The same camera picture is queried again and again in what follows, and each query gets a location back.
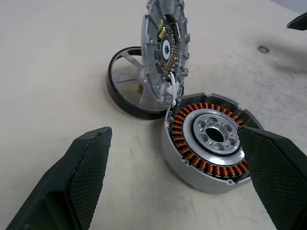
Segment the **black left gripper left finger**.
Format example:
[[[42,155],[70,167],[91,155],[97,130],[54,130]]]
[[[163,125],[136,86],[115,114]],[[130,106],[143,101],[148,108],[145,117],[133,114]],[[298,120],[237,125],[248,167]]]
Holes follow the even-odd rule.
[[[6,230],[88,230],[98,203],[112,129],[77,137],[41,177]]]

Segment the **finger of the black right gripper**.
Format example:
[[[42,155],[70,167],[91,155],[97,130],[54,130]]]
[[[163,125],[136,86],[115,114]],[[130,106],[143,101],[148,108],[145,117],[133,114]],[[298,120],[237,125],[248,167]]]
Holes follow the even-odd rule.
[[[307,30],[307,12],[294,18],[291,22],[287,24],[286,28],[299,31]]]

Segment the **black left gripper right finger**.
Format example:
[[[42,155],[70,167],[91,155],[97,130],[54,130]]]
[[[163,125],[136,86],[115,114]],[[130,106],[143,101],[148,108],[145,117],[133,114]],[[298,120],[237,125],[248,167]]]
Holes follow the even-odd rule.
[[[307,155],[290,139],[238,130],[256,193],[277,230],[307,230]]]

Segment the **black rotor ring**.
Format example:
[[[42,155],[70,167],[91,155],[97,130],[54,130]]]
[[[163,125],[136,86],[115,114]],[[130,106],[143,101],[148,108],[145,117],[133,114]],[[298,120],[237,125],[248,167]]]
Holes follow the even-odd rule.
[[[169,105],[160,101],[165,80],[142,63],[141,47],[118,51],[109,63],[106,82],[112,100],[127,114],[146,120],[165,116]]]

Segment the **silver motor stator copper windings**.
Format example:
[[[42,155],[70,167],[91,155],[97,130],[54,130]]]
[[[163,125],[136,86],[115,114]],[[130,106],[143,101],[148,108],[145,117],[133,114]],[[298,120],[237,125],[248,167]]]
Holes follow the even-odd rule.
[[[165,161],[193,188],[223,194],[251,181],[238,130],[262,129],[248,110],[217,94],[182,96],[169,107],[161,134]]]

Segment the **silver motor circuit board cover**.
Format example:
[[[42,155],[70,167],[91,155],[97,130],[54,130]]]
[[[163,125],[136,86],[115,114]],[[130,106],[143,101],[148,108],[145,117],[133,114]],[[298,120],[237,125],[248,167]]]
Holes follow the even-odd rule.
[[[189,74],[190,34],[184,0],[148,0],[142,20],[142,62],[165,80],[163,99],[175,106]]]

